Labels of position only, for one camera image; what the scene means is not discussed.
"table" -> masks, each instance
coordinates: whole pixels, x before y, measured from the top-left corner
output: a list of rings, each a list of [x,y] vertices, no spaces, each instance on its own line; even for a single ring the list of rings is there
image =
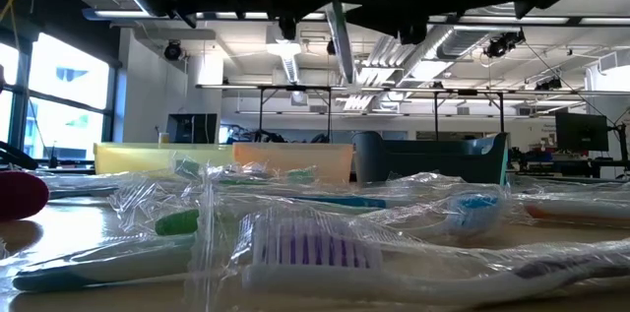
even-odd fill
[[[47,252],[55,249],[89,248],[105,237],[121,235],[118,219],[103,199],[73,198],[48,205],[28,220],[0,223],[0,237],[14,252]],[[503,248],[547,241],[598,242],[623,239],[630,230],[546,225],[505,226],[483,245]],[[0,311],[11,312],[75,312],[75,311],[187,311],[182,305],[183,283],[162,282],[116,287],[98,287],[81,291],[4,296]],[[630,310],[630,296],[624,291],[591,293],[570,298],[554,298],[503,304],[482,310],[517,311],[622,311]]]

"black frame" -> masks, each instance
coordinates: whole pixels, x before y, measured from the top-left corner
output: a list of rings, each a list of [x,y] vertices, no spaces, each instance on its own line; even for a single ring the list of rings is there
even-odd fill
[[[9,145],[22,149],[24,147],[25,140],[25,131],[27,125],[27,114],[29,108],[29,97],[49,100],[59,104],[64,104],[68,106],[72,106],[79,109],[84,109],[90,112],[98,113],[103,115],[103,124],[102,124],[102,136],[101,140],[103,142],[110,142],[113,138],[113,121],[114,121],[114,104],[115,104],[115,95],[116,95],[116,85],[118,78],[118,68],[119,65],[112,65],[111,63],[107,63],[109,65],[109,75],[107,82],[107,103],[105,109],[98,109],[87,104],[66,99],[63,97],[59,97],[51,94],[43,94],[35,91],[28,91],[29,86],[29,75],[31,70],[31,61],[32,61],[32,43],[34,41],[24,39],[22,37],[19,38],[20,49],[19,49],[19,59],[18,59],[18,77],[17,81],[14,85],[6,85],[4,90],[6,92],[10,92],[13,94],[13,103],[10,114],[10,125],[9,125]],[[6,44],[10,47],[17,48],[15,37],[13,33],[7,33],[6,30],[0,30],[0,43]],[[36,158],[35,160],[39,162],[43,162],[45,158]],[[60,158],[61,163],[65,163],[63,158]],[[92,164],[93,161],[72,161],[80,164]]]

